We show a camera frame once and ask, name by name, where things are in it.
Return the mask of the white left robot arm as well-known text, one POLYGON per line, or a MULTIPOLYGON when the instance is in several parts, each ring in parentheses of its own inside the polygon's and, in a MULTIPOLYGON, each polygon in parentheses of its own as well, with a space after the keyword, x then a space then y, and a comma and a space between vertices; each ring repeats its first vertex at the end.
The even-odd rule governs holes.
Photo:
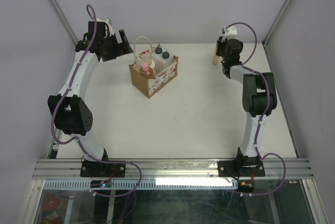
POLYGON ((93 114, 85 103, 85 94, 100 62, 133 52, 125 31, 120 30, 119 34, 121 42, 109 19, 89 21, 87 33, 75 46, 74 63, 65 84, 48 98, 53 139, 62 145, 75 141, 84 158, 93 161, 91 169, 98 176, 106 175, 110 164, 105 149, 93 134, 93 114))

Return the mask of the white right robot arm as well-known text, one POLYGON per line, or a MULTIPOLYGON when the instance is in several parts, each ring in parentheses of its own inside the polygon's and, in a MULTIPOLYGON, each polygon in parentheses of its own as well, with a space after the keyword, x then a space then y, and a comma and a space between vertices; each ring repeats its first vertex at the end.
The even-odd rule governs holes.
POLYGON ((277 107, 274 75, 261 73, 240 61, 243 42, 238 39, 219 37, 216 56, 221 57, 223 74, 242 85, 242 107, 246 112, 246 124, 237 156, 232 162, 239 175, 247 175, 253 166, 261 166, 260 143, 265 124, 277 107))

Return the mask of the white bottle black cap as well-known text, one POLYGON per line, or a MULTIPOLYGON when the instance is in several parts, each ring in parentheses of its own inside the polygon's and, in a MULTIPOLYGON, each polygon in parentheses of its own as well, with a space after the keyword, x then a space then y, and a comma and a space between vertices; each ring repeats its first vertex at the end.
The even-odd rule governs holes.
POLYGON ((165 59, 163 58, 163 53, 166 52, 166 49, 161 47, 161 46, 157 46, 153 49, 152 53, 151 53, 151 59, 154 60, 155 62, 157 61, 164 61, 165 59))
POLYGON ((169 51, 164 51, 160 54, 159 58, 160 71, 168 68, 174 61, 174 55, 169 51))

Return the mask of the orange bottle pink cap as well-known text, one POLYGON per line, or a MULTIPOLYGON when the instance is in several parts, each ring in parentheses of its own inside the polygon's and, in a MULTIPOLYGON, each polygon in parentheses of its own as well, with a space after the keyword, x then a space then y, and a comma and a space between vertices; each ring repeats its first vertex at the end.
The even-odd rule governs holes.
POLYGON ((142 62, 141 63, 140 73, 143 76, 149 76, 150 75, 150 67, 149 67, 149 64, 147 62, 142 62))

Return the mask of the cream round bottle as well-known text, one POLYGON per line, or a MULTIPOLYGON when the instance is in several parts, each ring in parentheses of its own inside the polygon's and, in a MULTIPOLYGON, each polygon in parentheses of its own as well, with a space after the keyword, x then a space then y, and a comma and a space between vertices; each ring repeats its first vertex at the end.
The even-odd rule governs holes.
POLYGON ((152 69, 153 74, 156 75, 156 66, 155 66, 155 62, 153 60, 150 61, 149 67, 152 69))

